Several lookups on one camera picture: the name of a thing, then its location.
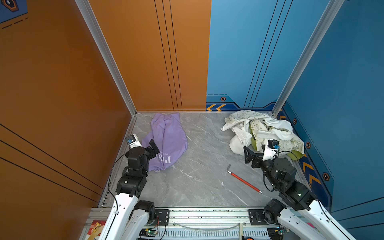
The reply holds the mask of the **purple printed shirt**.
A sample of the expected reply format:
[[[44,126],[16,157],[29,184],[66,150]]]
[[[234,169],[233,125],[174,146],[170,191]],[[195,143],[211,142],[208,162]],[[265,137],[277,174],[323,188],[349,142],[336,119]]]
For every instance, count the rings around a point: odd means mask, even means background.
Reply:
[[[180,114],[155,114],[151,121],[151,131],[143,138],[142,146],[149,147],[150,140],[154,140],[160,152],[150,160],[149,171],[164,171],[175,164],[188,147]]]

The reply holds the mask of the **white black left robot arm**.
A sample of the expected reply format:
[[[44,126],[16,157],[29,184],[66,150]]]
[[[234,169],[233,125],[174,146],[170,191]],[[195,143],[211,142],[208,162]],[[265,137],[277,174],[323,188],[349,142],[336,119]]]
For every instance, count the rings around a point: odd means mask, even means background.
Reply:
[[[113,206],[100,240],[243,240],[267,236],[253,226],[245,208],[158,208],[140,200],[149,161],[160,151],[154,141],[142,147],[136,135],[126,138],[128,165],[118,181]]]

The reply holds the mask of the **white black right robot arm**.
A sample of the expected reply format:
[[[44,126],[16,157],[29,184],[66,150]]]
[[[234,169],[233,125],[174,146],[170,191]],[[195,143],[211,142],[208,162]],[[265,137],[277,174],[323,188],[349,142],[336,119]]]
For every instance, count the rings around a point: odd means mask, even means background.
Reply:
[[[265,222],[279,224],[302,240],[352,240],[350,234],[326,210],[315,194],[295,178],[297,170],[288,158],[263,159],[262,153],[245,154],[245,163],[261,169],[263,176],[279,193],[264,207]]]

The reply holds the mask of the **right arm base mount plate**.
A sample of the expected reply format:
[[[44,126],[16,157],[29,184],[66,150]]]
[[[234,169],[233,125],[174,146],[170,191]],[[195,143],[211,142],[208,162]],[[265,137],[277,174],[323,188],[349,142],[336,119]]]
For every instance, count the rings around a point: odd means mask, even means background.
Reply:
[[[251,226],[267,225],[263,209],[249,209],[248,214]]]

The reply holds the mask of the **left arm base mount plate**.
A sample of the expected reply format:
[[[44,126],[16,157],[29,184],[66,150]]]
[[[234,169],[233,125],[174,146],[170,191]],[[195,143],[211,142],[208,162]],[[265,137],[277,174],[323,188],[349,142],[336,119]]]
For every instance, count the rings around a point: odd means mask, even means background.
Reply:
[[[159,220],[160,226],[168,226],[170,219],[169,209],[155,209],[155,217]]]

